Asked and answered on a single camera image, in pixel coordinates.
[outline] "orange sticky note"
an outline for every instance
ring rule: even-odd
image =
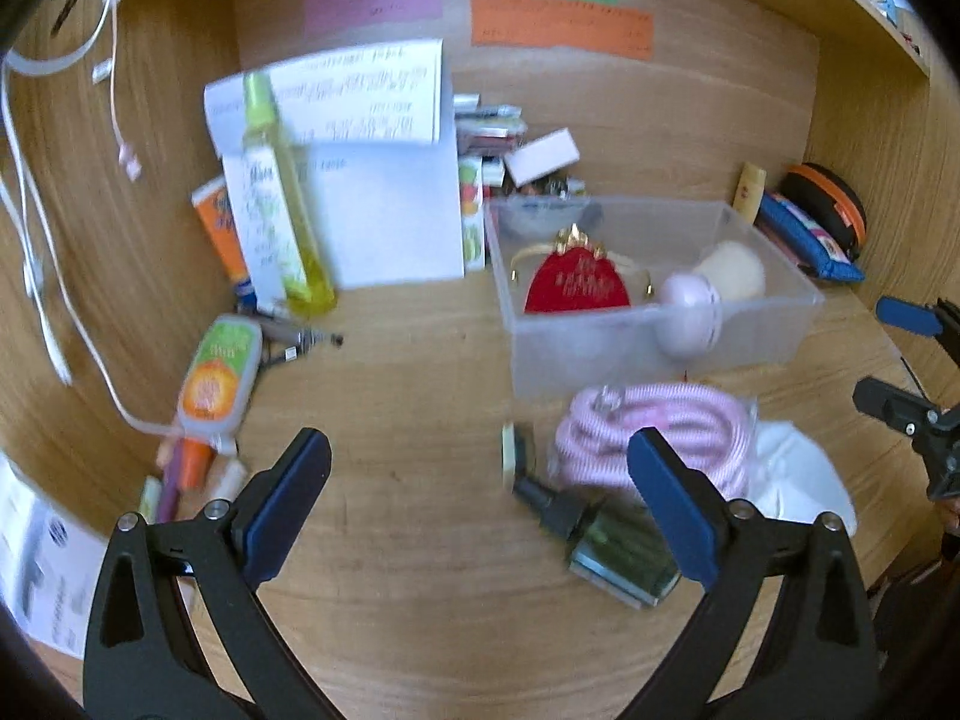
[[[651,13],[582,0],[470,0],[474,46],[570,46],[627,59],[653,55]]]

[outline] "coiled pink rope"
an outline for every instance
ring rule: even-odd
[[[585,389],[557,428],[551,473],[563,485],[633,490],[627,443],[656,427],[680,459],[703,471],[727,500],[747,490],[754,426],[743,403],[702,384]]]

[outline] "dark green bottle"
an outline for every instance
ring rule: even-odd
[[[517,476],[514,495],[541,525],[568,543],[573,573],[621,601],[654,607],[674,589],[680,570],[653,517],[640,505],[611,499],[593,507],[571,490],[551,490]]]

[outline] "blue gripper pad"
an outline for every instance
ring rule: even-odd
[[[262,503],[250,517],[238,514],[244,556],[241,573],[250,589],[280,574],[283,562],[299,536],[313,505],[330,476],[330,442],[319,430],[304,428],[287,447],[277,464],[257,474],[237,498],[243,512],[243,496],[251,490],[251,504],[262,496]],[[265,476],[259,488],[258,479]]]
[[[917,336],[935,338],[944,332],[937,314],[928,307],[886,296],[877,300],[877,319]]]
[[[717,557],[722,543],[717,527],[704,514],[680,476],[690,482],[693,482],[691,474],[702,476],[723,505],[720,493],[706,476],[690,471],[683,464],[656,428],[643,428],[632,436],[627,446],[627,470],[656,526],[664,534],[680,573],[699,581],[709,592],[720,575]],[[698,495],[704,498],[701,505],[715,506],[709,490],[706,493]]]

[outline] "green bottle cap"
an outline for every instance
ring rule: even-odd
[[[277,123],[277,103],[270,76],[264,71],[243,76],[243,99],[247,110],[247,127],[265,127]]]

